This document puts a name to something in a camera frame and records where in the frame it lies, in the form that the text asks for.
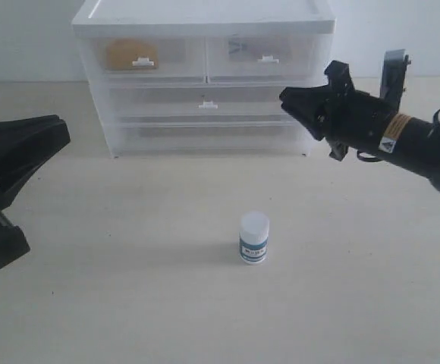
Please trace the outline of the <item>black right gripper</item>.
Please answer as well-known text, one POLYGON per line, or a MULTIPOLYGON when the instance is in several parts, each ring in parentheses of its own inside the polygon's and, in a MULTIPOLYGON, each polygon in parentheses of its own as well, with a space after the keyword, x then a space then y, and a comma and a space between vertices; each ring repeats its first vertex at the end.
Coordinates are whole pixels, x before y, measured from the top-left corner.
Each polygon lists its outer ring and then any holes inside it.
POLYGON ((346 63, 331 61, 325 75, 328 86, 284 88, 279 95, 281 108, 315 140, 326 139, 331 158, 340 162, 353 148, 360 161, 379 162, 378 141, 393 108, 355 89, 346 63))

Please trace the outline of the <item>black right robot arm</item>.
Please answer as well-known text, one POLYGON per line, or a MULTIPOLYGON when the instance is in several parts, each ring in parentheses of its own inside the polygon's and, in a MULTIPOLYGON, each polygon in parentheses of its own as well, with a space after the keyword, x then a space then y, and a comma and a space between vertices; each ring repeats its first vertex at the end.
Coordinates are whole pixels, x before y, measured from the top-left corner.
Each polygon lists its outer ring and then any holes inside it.
POLYGON ((327 84, 287 87, 281 108, 315 140, 326 140, 330 157, 342 161, 348 150, 364 161, 385 161, 426 178, 440 192, 440 120, 424 121, 399 111, 409 59, 385 61, 380 95, 355 88, 348 64, 332 61, 327 84))

